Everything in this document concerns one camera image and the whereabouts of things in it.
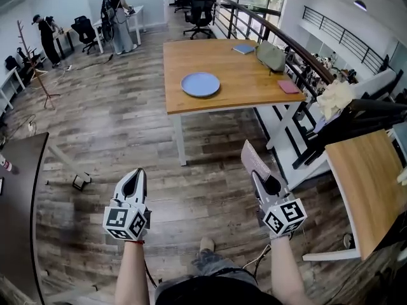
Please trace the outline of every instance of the green bag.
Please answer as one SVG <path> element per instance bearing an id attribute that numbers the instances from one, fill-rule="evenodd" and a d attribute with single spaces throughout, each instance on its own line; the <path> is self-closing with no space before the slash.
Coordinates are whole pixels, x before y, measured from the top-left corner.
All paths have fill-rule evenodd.
<path id="1" fill-rule="evenodd" d="M 286 55 L 278 47 L 263 41 L 256 48 L 256 56 L 259 61 L 272 72 L 284 72 L 286 68 Z"/>

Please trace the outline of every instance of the wooden handrail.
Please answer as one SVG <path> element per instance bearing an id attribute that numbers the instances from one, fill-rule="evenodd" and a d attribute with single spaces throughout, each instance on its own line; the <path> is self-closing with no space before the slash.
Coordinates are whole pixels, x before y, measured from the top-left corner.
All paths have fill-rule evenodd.
<path id="1" fill-rule="evenodd" d="M 311 55 L 306 49 L 304 49 L 300 44 L 298 44 L 294 39 L 289 37 L 286 33 L 280 30 L 278 27 L 274 26 L 263 17 L 260 17 L 257 13 L 243 7 L 242 5 L 236 3 L 232 0 L 223 0 L 226 1 L 228 4 L 232 5 L 236 9 L 243 11 L 244 13 L 248 14 L 253 19 L 256 19 L 261 25 L 265 26 L 267 29 L 270 30 L 273 34 L 275 34 L 278 38 L 280 38 L 285 44 L 287 44 L 290 48 L 292 48 L 311 68 L 314 70 L 323 81 L 327 84 L 330 84 L 334 81 L 333 75 L 320 63 L 317 61 L 315 57 Z"/>

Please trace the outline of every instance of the woman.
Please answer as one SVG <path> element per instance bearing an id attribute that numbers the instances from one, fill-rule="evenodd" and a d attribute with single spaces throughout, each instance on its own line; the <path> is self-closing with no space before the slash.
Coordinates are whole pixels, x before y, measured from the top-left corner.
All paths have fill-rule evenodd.
<path id="1" fill-rule="evenodd" d="M 127 17 L 124 8 L 132 11 L 133 7 L 126 3 L 126 0 L 110 0 L 111 7 L 115 10 L 116 14 L 113 17 L 113 45 L 117 55 L 123 52 L 131 52 L 137 45 L 133 43 L 130 37 L 130 32 L 127 24 Z"/>
<path id="2" fill-rule="evenodd" d="M 58 29 L 59 32 L 62 29 L 53 21 L 53 17 L 41 17 L 40 15 L 35 15 L 32 19 L 32 24 L 38 24 L 38 29 L 41 32 L 41 43 L 44 48 L 44 52 L 46 56 L 52 62 L 52 67 L 58 67 L 61 64 L 61 59 L 55 50 L 55 46 L 53 44 L 53 33 L 55 32 L 55 28 Z"/>

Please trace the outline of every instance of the ceiling light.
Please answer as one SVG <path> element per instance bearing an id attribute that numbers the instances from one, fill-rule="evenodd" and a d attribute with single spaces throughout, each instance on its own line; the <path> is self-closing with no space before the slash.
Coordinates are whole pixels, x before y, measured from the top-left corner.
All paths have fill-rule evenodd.
<path id="1" fill-rule="evenodd" d="M 356 0 L 354 2 L 355 6 L 358 6 L 360 9 L 367 11 L 368 9 L 366 8 L 365 3 L 362 0 Z"/>

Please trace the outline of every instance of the pink notebook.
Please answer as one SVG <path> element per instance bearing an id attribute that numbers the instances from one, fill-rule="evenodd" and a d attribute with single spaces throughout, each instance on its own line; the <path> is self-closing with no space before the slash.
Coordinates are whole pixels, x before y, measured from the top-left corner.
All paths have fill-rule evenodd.
<path id="1" fill-rule="evenodd" d="M 278 80 L 277 83 L 287 94 L 298 94 L 300 90 L 291 80 Z"/>

